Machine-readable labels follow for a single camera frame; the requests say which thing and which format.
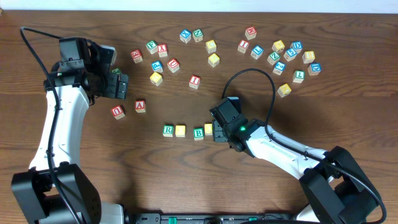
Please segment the green R block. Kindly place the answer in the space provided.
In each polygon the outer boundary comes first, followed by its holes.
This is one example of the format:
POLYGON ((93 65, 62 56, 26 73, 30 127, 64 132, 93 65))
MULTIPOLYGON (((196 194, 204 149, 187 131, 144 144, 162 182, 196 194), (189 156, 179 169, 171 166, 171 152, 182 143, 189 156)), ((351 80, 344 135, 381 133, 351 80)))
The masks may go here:
POLYGON ((162 134, 164 137, 173 137, 174 136, 174 126, 165 124, 162 129, 162 134))

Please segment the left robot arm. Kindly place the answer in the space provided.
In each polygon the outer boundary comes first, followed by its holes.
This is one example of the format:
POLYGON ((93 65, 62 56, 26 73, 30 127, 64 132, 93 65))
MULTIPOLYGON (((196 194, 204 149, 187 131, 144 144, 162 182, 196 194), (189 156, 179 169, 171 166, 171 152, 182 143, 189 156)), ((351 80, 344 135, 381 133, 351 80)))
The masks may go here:
POLYGON ((83 120, 97 96, 125 99, 128 76, 110 72, 114 47, 84 38, 59 40, 61 59, 46 70, 47 114, 35 157, 12 177, 28 223, 129 223, 120 204, 102 202, 80 168, 83 120))

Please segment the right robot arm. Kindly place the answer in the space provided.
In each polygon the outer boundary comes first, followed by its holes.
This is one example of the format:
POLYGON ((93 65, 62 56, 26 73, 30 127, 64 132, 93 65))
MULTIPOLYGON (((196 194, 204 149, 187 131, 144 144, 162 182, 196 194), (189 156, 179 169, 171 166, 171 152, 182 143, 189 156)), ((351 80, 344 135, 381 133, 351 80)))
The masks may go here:
POLYGON ((210 113, 215 142, 227 142, 235 151, 268 161, 300 182, 308 205, 293 220, 364 223, 380 206, 378 191, 346 149, 308 147, 263 121, 250 121, 242 114, 237 97, 223 98, 210 113))

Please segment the yellow K side block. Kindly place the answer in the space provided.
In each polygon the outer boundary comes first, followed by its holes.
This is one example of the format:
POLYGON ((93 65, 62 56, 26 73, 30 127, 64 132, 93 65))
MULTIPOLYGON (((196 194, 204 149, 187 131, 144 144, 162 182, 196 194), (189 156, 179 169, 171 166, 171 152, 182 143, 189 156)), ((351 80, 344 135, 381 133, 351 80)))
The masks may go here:
POLYGON ((211 136, 213 134, 213 125, 211 123, 206 123, 204 125, 204 131, 206 136, 211 136))

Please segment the green B block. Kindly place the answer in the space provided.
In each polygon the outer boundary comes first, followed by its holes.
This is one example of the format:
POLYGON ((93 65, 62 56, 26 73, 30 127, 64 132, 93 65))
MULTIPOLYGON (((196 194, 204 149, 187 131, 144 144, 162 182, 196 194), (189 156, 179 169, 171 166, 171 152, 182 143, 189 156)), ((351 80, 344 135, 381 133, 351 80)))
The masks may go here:
POLYGON ((205 136, 203 128, 194 128, 193 129, 193 137, 195 141, 203 140, 205 136))

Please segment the yellow O block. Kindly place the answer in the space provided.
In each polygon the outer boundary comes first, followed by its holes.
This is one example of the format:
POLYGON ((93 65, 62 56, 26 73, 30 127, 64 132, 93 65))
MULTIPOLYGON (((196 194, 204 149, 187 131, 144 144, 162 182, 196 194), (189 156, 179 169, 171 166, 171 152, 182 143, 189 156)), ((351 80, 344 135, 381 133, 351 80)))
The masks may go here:
POLYGON ((185 125, 176 125, 175 126, 175 135, 178 138, 184 138, 186 134, 186 126, 185 125))

